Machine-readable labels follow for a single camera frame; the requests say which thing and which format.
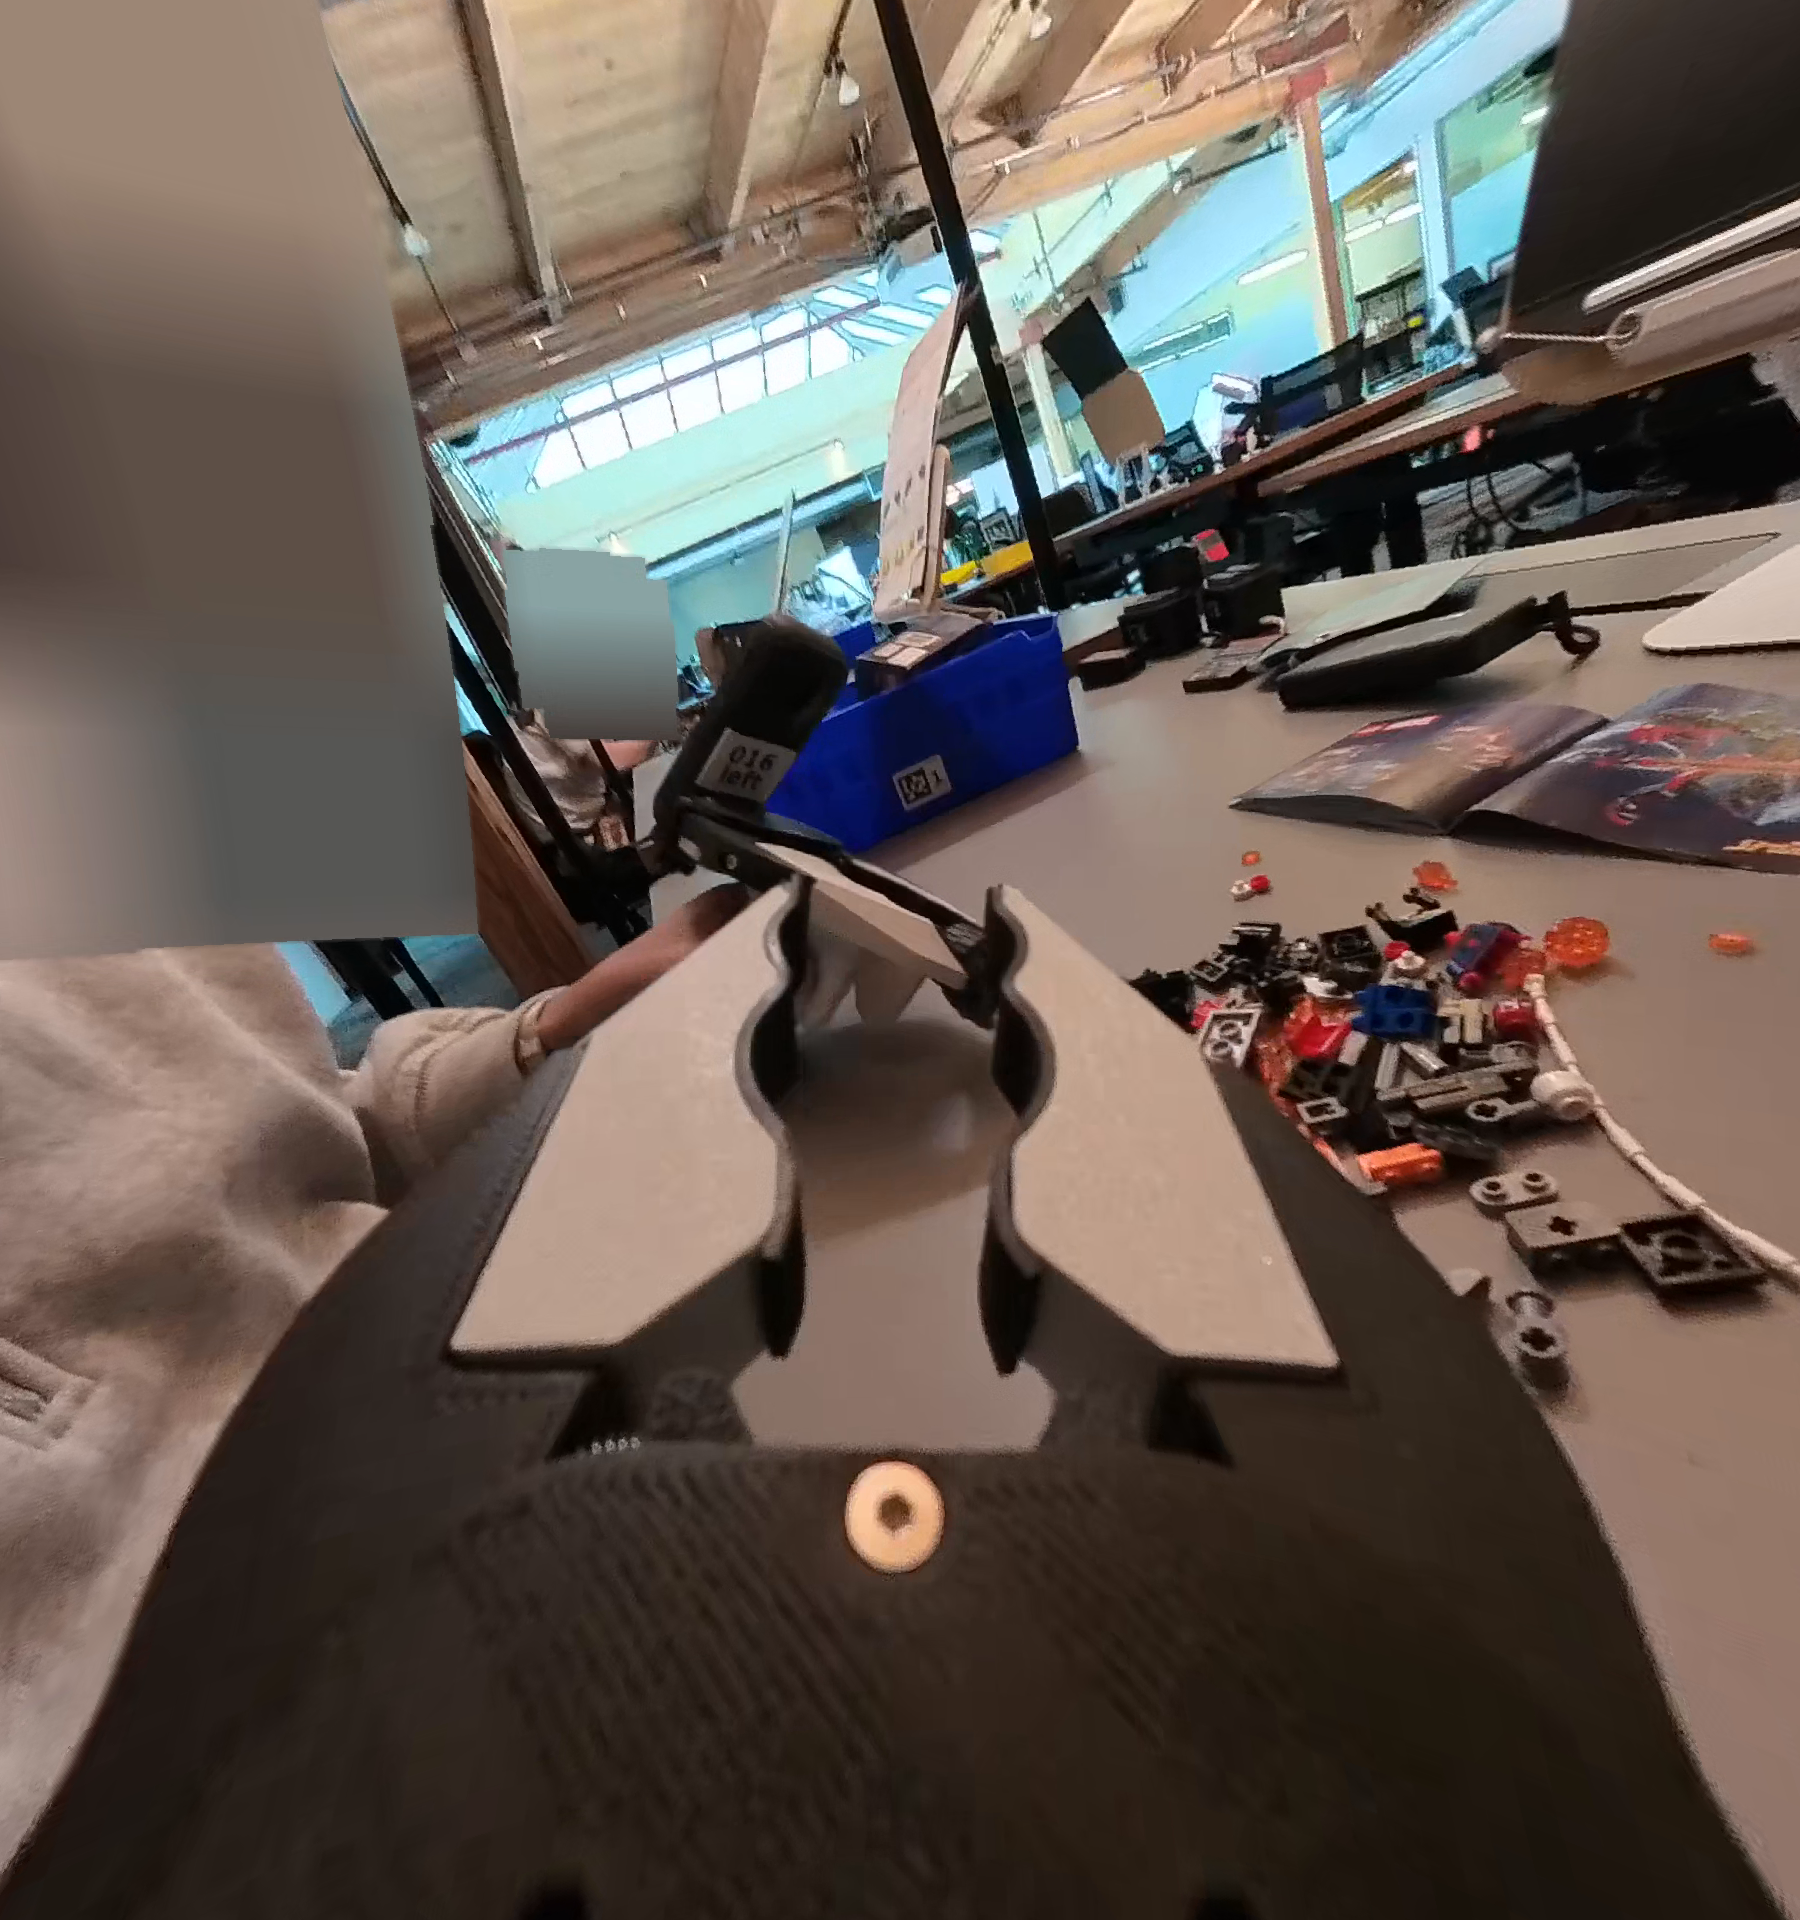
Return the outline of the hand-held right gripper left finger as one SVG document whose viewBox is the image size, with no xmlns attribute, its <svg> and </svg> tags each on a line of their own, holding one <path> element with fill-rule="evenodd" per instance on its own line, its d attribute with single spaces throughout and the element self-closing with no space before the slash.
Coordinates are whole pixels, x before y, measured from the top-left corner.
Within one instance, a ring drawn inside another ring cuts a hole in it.
<svg viewBox="0 0 1800 1920">
<path fill-rule="evenodd" d="M 749 904 L 583 1043 L 449 1356 L 743 1369 L 791 1352 L 806 1251 L 791 1002 L 806 881 Z"/>
</svg>

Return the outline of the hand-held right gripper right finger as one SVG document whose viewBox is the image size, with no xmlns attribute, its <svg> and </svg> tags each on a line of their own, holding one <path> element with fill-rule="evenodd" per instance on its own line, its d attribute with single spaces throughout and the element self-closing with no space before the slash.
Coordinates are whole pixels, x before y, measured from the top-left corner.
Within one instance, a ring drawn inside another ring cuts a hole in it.
<svg viewBox="0 0 1800 1920">
<path fill-rule="evenodd" d="M 1341 1357 L 1200 1046 L 1010 885 L 984 898 L 999 1376 L 1333 1381 Z"/>
</svg>

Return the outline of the pile of mixed lego pieces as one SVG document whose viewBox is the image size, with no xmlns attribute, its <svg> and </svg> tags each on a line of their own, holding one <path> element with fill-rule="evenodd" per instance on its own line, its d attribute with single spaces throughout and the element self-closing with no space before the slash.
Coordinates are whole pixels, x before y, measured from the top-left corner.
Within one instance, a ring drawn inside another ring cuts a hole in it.
<svg viewBox="0 0 1800 1920">
<path fill-rule="evenodd" d="M 1524 1136 L 1582 1121 L 1587 1092 L 1548 1056 L 1540 942 L 1451 900 L 1408 885 L 1325 929 L 1243 918 L 1128 986 L 1361 1196 L 1474 1183 Z"/>
</svg>

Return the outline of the light grey two-hole lego piece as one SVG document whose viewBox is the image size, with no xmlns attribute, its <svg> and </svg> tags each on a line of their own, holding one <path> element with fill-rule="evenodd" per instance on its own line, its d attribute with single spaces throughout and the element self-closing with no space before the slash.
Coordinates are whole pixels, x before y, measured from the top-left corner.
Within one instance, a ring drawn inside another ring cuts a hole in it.
<svg viewBox="0 0 1800 1920">
<path fill-rule="evenodd" d="M 1559 1394 L 1570 1381 L 1566 1339 L 1555 1298 L 1533 1280 L 1498 1298 L 1505 1352 L 1517 1373 L 1540 1394 Z"/>
</svg>

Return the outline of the black square lego plate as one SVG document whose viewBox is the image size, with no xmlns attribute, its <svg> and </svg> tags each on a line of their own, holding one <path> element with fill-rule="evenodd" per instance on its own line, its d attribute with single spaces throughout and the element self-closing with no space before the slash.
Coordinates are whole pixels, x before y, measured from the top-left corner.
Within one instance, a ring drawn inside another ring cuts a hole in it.
<svg viewBox="0 0 1800 1920">
<path fill-rule="evenodd" d="M 1767 1274 L 1699 1213 L 1623 1218 L 1616 1242 L 1663 1300 L 1703 1300 L 1762 1289 Z"/>
</svg>

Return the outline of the person's left hand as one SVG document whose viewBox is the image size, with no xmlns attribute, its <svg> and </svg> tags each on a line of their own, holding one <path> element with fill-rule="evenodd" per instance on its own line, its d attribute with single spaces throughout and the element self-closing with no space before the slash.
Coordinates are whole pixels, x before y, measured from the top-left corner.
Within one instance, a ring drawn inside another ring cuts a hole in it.
<svg viewBox="0 0 1800 1920">
<path fill-rule="evenodd" d="M 522 1068 L 529 1070 L 547 1053 L 577 1046 L 691 952 L 705 948 L 749 904 L 751 894 L 743 885 L 708 887 L 596 963 L 577 982 L 538 1000 L 517 1028 L 516 1056 Z"/>
</svg>

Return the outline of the dark cardboard box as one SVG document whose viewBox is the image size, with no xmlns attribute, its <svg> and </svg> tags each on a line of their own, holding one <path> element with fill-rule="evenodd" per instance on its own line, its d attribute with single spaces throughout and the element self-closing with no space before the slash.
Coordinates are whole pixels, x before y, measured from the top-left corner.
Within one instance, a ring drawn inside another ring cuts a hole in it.
<svg viewBox="0 0 1800 1920">
<path fill-rule="evenodd" d="M 913 685 L 921 675 L 971 654 L 992 638 L 993 620 L 965 612 L 921 609 L 873 641 L 854 661 L 860 702 Z"/>
</svg>

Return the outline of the large blue plastic bin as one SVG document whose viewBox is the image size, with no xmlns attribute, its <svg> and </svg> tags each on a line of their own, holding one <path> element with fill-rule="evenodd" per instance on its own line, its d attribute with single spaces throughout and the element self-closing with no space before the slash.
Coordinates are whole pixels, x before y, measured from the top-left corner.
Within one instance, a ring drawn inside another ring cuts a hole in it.
<svg viewBox="0 0 1800 1920">
<path fill-rule="evenodd" d="M 1058 620 L 1029 614 L 893 691 L 845 689 L 766 809 L 868 853 L 1076 752 Z"/>
</svg>

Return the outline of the tilted picture board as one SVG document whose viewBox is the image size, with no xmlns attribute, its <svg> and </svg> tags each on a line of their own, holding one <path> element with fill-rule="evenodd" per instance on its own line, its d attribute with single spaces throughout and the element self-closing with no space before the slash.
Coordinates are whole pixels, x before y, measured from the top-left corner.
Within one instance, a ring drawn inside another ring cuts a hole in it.
<svg viewBox="0 0 1800 1920">
<path fill-rule="evenodd" d="M 940 407 L 975 301 L 971 292 L 954 295 L 913 348 L 896 389 L 870 604 L 876 621 L 916 614 L 938 599 L 949 472 L 938 444 Z"/>
</svg>

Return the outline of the black metal pole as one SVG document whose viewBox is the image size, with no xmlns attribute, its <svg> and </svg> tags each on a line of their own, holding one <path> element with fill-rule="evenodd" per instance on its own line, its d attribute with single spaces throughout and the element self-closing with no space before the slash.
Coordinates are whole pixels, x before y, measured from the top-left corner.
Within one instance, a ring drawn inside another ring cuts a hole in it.
<svg viewBox="0 0 1800 1920">
<path fill-rule="evenodd" d="M 874 3 L 873 13 L 887 52 L 893 95 L 913 138 L 913 156 L 918 164 L 941 252 L 954 279 L 954 307 L 975 350 L 993 433 L 1007 467 L 1007 482 L 1021 518 L 1023 539 L 1029 540 L 1040 599 L 1048 612 L 1060 614 L 1068 599 L 1055 540 L 1048 521 L 1043 494 L 1035 482 L 1021 412 L 1010 392 L 1005 362 L 982 295 L 982 280 L 960 207 L 960 192 L 936 115 L 932 89 L 913 36 L 913 16 L 904 3 Z"/>
</svg>

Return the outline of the black and cardboard hanging panel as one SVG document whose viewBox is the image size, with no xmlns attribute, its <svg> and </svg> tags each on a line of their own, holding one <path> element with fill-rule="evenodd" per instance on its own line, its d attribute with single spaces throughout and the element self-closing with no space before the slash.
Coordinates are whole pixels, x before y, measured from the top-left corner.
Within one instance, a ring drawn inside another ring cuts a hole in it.
<svg viewBox="0 0 1800 1920">
<path fill-rule="evenodd" d="M 1151 389 L 1126 364 L 1093 300 L 1081 300 L 1048 325 L 1042 350 L 1075 392 L 1085 429 L 1106 462 L 1140 458 L 1164 439 Z"/>
</svg>

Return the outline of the person's grey hoodie torso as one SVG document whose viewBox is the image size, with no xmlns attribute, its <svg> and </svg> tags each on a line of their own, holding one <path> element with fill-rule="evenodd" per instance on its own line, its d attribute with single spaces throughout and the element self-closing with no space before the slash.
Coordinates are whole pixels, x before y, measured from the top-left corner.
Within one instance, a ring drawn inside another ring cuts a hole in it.
<svg viewBox="0 0 1800 1920">
<path fill-rule="evenodd" d="M 0 1873 L 229 1412 L 378 1215 L 277 948 L 0 964 Z"/>
</svg>

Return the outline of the long wooden desk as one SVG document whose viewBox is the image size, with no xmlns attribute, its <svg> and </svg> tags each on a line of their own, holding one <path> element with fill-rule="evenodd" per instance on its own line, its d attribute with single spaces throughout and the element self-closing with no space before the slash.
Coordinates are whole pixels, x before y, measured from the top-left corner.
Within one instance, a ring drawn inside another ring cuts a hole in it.
<svg viewBox="0 0 1800 1920">
<path fill-rule="evenodd" d="M 1058 559 L 1070 567 L 1093 567 L 1138 557 L 1183 536 L 1217 532 L 1232 507 L 1253 507 L 1265 492 L 1294 492 L 1368 462 L 1449 440 L 1470 425 L 1500 421 L 1519 405 L 1519 393 L 1502 372 L 1452 369 L 1419 375 L 1387 396 L 1299 429 L 1232 467 L 1151 492 L 1062 534 Z"/>
</svg>

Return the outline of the black zip pouch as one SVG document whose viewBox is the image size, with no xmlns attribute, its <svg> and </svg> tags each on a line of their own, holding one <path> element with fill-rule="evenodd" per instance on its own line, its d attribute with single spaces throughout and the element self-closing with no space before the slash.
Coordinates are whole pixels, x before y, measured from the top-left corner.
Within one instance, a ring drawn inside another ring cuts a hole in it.
<svg viewBox="0 0 1800 1920">
<path fill-rule="evenodd" d="M 1402 702 L 1442 682 L 1482 672 L 1530 641 L 1552 641 L 1576 661 L 1601 648 L 1598 629 L 1576 615 L 1562 592 L 1555 592 L 1524 596 L 1495 614 L 1452 614 L 1413 629 L 1341 643 L 1316 659 L 1284 667 L 1270 689 L 1287 712 Z"/>
</svg>

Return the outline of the red wooden column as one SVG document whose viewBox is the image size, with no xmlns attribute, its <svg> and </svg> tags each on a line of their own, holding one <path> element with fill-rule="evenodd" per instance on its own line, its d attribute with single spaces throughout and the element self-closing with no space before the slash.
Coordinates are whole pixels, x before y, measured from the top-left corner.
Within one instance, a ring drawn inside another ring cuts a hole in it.
<svg viewBox="0 0 1800 1920">
<path fill-rule="evenodd" d="M 1322 109 L 1328 68 L 1316 62 L 1289 84 L 1284 131 L 1304 197 L 1305 248 L 1312 263 L 1313 323 L 1320 354 L 1350 339 L 1345 269 L 1335 197 L 1328 188 Z"/>
</svg>

